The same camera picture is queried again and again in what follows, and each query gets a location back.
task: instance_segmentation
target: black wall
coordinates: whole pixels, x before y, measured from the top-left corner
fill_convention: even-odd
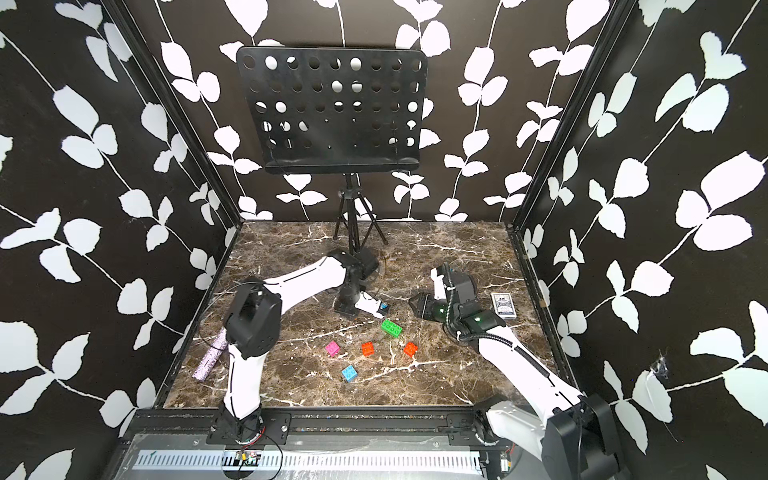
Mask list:
[[[100,5],[0,10],[0,478],[96,478],[233,220]]]
[[[768,5],[639,3],[522,233],[635,478],[765,478]]]

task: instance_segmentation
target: metal vent grille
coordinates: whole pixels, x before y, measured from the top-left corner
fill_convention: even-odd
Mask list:
[[[480,473],[479,452],[344,452],[313,454],[283,451],[283,470]],[[277,470],[280,453],[261,452],[258,466],[240,466],[235,450],[140,450],[133,470]]]

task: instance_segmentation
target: brown marble table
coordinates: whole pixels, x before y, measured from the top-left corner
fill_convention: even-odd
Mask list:
[[[221,327],[233,288],[249,275],[279,276],[317,261],[335,247],[346,247],[346,231],[333,241],[333,223],[249,222],[204,310],[200,329],[184,358],[166,408],[216,407],[226,391],[228,358],[224,354],[205,382],[192,378]],[[361,229],[367,223],[360,224]],[[320,293],[293,307],[282,318],[280,341],[266,358],[261,380],[265,406],[424,406],[481,402],[500,393],[524,402],[515,387],[490,362],[470,348],[457,346],[440,325],[417,319],[407,300],[430,290],[429,271],[444,260],[470,273],[478,298],[490,306],[490,292],[511,292],[518,318],[511,325],[520,340],[554,370],[554,361],[538,324],[522,272],[501,223],[383,222],[389,245],[375,232],[368,246],[379,255],[379,275],[369,292],[390,304],[389,318],[402,327],[398,339],[384,333],[382,320],[361,313],[356,318],[333,311],[335,295]],[[341,346],[336,357],[325,350]],[[360,348],[373,342],[375,353]],[[415,343],[413,358],[403,347]],[[355,381],[341,371],[353,365]]]

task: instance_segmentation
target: white leaf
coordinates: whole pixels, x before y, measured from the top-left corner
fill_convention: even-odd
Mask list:
[[[756,416],[763,425],[768,423],[768,372],[741,367],[723,372],[725,388],[739,405]]]
[[[193,248],[190,253],[190,265],[198,270],[205,271],[205,263],[208,261],[208,255],[199,248]]]
[[[147,312],[147,284],[141,278],[125,284],[118,298],[118,312],[123,315]]]
[[[611,3],[608,0],[572,0],[565,12],[568,40],[581,37],[603,19]]]
[[[24,322],[0,322],[0,372],[17,372],[38,365],[38,336]]]
[[[53,240],[60,223],[61,215],[58,208],[45,212],[38,217],[33,227],[20,228],[2,239],[0,248],[16,248],[39,240]]]
[[[692,131],[714,132],[728,109],[728,101],[725,85],[712,85],[690,102],[683,113],[683,126]]]
[[[493,48],[475,47],[464,67],[464,78],[482,85],[493,66]]]
[[[488,107],[496,103],[504,93],[504,89],[507,88],[507,83],[507,78],[502,76],[493,77],[488,81],[482,88],[481,100],[483,106]]]
[[[320,192],[315,192],[314,190],[304,191],[301,193],[300,197],[301,203],[307,206],[316,205],[320,202],[328,200],[328,197],[321,194]]]
[[[116,427],[120,425],[120,422],[131,413],[134,404],[131,403],[131,399],[128,398],[128,394],[122,390],[115,390],[107,397],[107,401],[98,410],[101,413],[101,418],[104,423],[109,427]]]
[[[552,265],[557,265],[560,262],[568,262],[568,260],[568,247],[563,245],[558,248],[557,252],[555,252],[554,258],[552,259]]]
[[[683,190],[677,201],[677,210],[674,214],[678,225],[683,228],[697,227],[706,220],[709,214],[707,202],[699,194],[691,190]]]
[[[80,94],[69,86],[56,91],[53,94],[53,102],[59,113],[69,120],[75,127],[86,134],[93,133],[94,127],[98,123],[98,114],[96,110]]]
[[[560,60],[558,73],[563,76],[573,75],[577,71],[584,70],[589,58],[592,56],[592,45],[578,45],[563,54]]]
[[[746,70],[739,55],[723,55],[723,44],[713,32],[704,32],[699,45],[704,53],[704,78],[727,80]]]
[[[525,106],[528,107],[528,110],[535,113],[536,116],[539,117],[539,119],[541,120],[546,120],[550,117],[554,117],[555,115],[563,111],[563,109],[561,107],[558,107],[557,105],[550,105],[548,107],[545,107],[543,104],[537,101],[529,101],[527,104],[525,104]]]
[[[570,286],[576,286],[578,281],[578,263],[568,262],[563,269],[563,278]]]
[[[64,280],[67,283],[77,283],[80,277],[72,269],[65,245],[46,248],[40,253],[40,264],[56,280]]]
[[[639,197],[648,190],[648,167],[633,158],[621,161],[614,183],[614,198]]]
[[[458,199],[456,198],[446,198],[441,204],[440,204],[440,213],[445,215],[453,215],[453,212],[455,212],[458,209]]]
[[[24,385],[18,387],[0,406],[0,413],[18,415],[30,412],[35,407],[40,395],[51,385],[54,379],[55,377],[48,372],[27,379]]]
[[[670,291],[674,277],[661,265],[644,261],[637,266],[632,276],[631,289],[648,296],[662,296]]]
[[[587,331],[587,319],[581,310],[568,312],[568,331],[571,333],[584,333]]]
[[[558,197],[563,200],[563,205],[567,206],[574,199],[574,194],[568,187],[562,187],[558,193]]]
[[[429,145],[439,144],[440,137],[428,128],[422,128],[421,136],[419,137],[419,148],[428,147]]]
[[[266,18],[266,0],[224,0],[237,23],[253,37]]]
[[[469,158],[482,150],[485,145],[488,144],[488,129],[473,131],[464,137],[462,146],[464,147],[464,155]]]
[[[395,187],[395,202],[398,204],[402,201],[402,198],[409,192],[410,190],[405,185],[398,185]]]
[[[395,48],[409,49],[419,40],[419,31],[411,25],[400,25],[395,38]]]
[[[620,114],[624,111],[624,107],[627,106],[632,96],[635,82],[637,82],[637,77],[630,72],[621,75],[614,86],[614,91],[611,93],[611,99],[608,101],[606,110],[612,111],[615,114]]]
[[[114,155],[118,152],[118,141],[114,137],[114,129],[111,125],[99,125],[94,131],[94,144],[107,155]]]
[[[603,362],[603,378],[614,387],[616,396],[618,396],[619,400],[622,400],[624,398],[624,392],[621,391],[621,380],[619,380],[619,376],[616,375],[614,367],[607,360]]]
[[[592,99],[592,105],[589,107],[587,124],[590,127],[597,125],[603,113],[605,113],[605,95],[602,92],[598,92]]]
[[[481,174],[488,171],[488,165],[481,161],[471,161],[462,168],[462,175],[465,177],[472,177],[473,175]]]
[[[525,141],[538,130],[538,123],[533,120],[526,121],[518,132],[517,146],[522,147]]]
[[[611,308],[617,317],[619,317],[624,323],[637,333],[637,328],[640,326],[640,319],[637,314],[637,308],[626,296],[616,296],[611,300]]]
[[[755,327],[755,354],[768,359],[768,311],[755,300],[750,302],[750,317]]]
[[[101,14],[101,5],[88,2],[83,8],[79,8],[71,3],[57,3],[56,11],[62,17],[73,18],[85,23],[94,30],[98,30],[101,20],[104,16]]]
[[[249,212],[251,214],[256,213],[256,201],[251,197],[241,196],[239,199],[237,199],[237,206],[240,207],[242,211]]]
[[[568,153],[565,154],[565,159],[563,160],[563,182],[573,177],[577,168],[578,155],[576,154],[576,148],[571,147]]]
[[[241,41],[233,41],[232,43],[225,43],[219,45],[219,51],[227,56],[231,61],[237,63],[237,50],[243,46]]]
[[[603,207],[598,214],[598,222],[605,230],[619,238],[624,238],[627,224],[624,220],[624,211],[617,204],[608,204]]]
[[[104,165],[104,158],[98,147],[87,138],[70,135],[61,142],[61,149],[84,167],[101,168]]]
[[[210,102],[219,101],[219,95],[221,95],[221,87],[219,86],[219,78],[210,73],[209,71],[201,72],[197,76],[197,89],[203,94],[206,100]]]
[[[69,380],[80,370],[83,364],[83,351],[88,344],[89,336],[90,333],[78,335],[59,347],[51,365],[57,379]]]
[[[141,112],[141,124],[155,137],[168,140],[168,119],[162,105],[148,103]]]
[[[84,218],[75,218],[64,225],[64,236],[72,249],[85,255],[94,251],[98,243],[101,227]]]
[[[746,151],[713,168],[701,181],[712,210],[748,194],[763,180],[765,167]]]
[[[451,48],[451,37],[448,29],[437,20],[432,20],[422,33],[422,51],[428,57],[440,55]]]
[[[744,361],[741,337],[733,330],[722,327],[699,333],[699,336],[690,343],[690,354],[717,355],[739,363]]]
[[[120,61],[130,60],[133,53],[127,43],[125,43],[125,39],[118,30],[118,27],[114,23],[107,22],[104,24],[104,33],[107,35],[107,43],[109,43],[109,48],[114,53],[114,56]]]
[[[112,65],[109,63],[109,52],[107,50],[107,42],[101,38],[86,37],[85,45],[88,47],[88,51],[91,53],[96,65],[107,75],[112,81],[118,81],[118,78],[114,75]]]
[[[229,165],[233,167],[235,165],[234,160],[232,158],[228,157],[225,154],[218,154],[215,151],[209,151],[206,152],[208,154],[208,158],[210,158],[210,161],[214,163],[214,165]]]
[[[608,199],[605,197],[605,189],[596,180],[589,181],[589,197],[605,206]]]
[[[680,102],[692,98],[696,94],[696,80],[690,73],[684,74],[678,78],[676,82],[667,90],[664,97],[661,99],[661,103],[656,108],[656,121],[659,121],[661,117],[666,114],[670,108],[679,104]]]
[[[458,96],[462,98],[462,103],[467,106],[477,104],[482,93],[482,87],[473,83],[461,84],[457,90]]]
[[[160,42],[160,47],[165,68],[177,77],[192,81],[192,64],[184,47],[172,41],[168,43],[162,41]]]
[[[643,417],[629,402],[619,402],[616,404],[616,416],[619,422],[629,432],[641,452],[648,450],[648,432],[645,429]]]
[[[610,134],[616,128],[616,117],[610,112],[605,112],[598,122],[598,137],[602,138]]]
[[[546,65],[550,61],[560,61],[563,58],[563,52],[556,47],[537,48],[528,54],[536,68]]]
[[[621,271],[619,262],[616,260],[611,262],[611,265],[608,266],[607,272],[605,272],[605,276],[608,277],[608,280],[611,281],[614,292],[616,292],[617,295],[621,295],[624,292],[624,286],[626,285],[627,281],[624,279],[624,272]]]
[[[637,377],[632,390],[632,399],[656,419],[665,423],[672,421],[670,394],[652,372],[645,370]]]
[[[566,336],[560,339],[560,344],[563,346],[563,352],[566,355],[578,358],[581,356],[581,349],[578,346],[578,342],[574,340],[572,336]]]
[[[706,251],[727,250],[752,238],[752,226],[738,215],[707,218],[694,235],[697,247]]]

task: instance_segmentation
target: tripod stand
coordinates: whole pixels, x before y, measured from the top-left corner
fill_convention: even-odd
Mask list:
[[[389,245],[384,232],[379,227],[379,222],[373,217],[373,212],[368,208],[366,198],[362,195],[362,188],[358,182],[355,185],[352,182],[352,174],[344,174],[344,181],[346,182],[346,188],[339,192],[339,215],[336,217],[336,228],[333,229],[333,239],[339,239],[339,226],[344,223],[344,227],[349,234],[349,252],[355,254],[360,251],[366,245],[368,235],[371,233],[371,229],[376,227],[376,231],[379,232],[379,236],[382,238],[382,242],[385,245]],[[366,209],[368,216],[371,218],[371,224],[368,226],[366,235],[360,241],[360,232],[357,226],[357,211],[355,209],[355,200],[359,199],[362,207]]]

